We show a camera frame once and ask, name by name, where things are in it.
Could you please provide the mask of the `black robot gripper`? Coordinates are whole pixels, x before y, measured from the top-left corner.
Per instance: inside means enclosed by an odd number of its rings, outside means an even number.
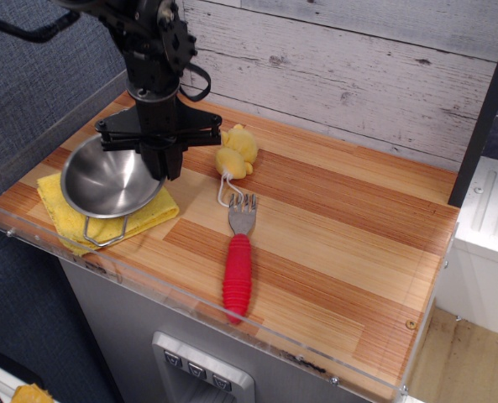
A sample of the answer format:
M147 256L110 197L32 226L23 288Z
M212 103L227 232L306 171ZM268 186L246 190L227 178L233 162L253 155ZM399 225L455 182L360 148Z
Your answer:
M144 164L158 181L166 177L173 181L181 175L189 147L221 143L222 118L186 105L176 94L156 99L131 94L129 99L134 102L131 108L99 119L95 129L105 150L141 150ZM161 148L168 148L166 170Z

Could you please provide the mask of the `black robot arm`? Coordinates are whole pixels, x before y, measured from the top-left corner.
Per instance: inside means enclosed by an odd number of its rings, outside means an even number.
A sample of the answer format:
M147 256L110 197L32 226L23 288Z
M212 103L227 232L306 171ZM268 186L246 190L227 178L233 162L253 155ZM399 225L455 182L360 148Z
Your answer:
M96 124L105 151L134 150L157 180L181 174L190 147L218 145L222 119L179 99L181 77L193 71L196 39L173 1L60 1L68 10L96 17L109 31L127 71L135 104Z

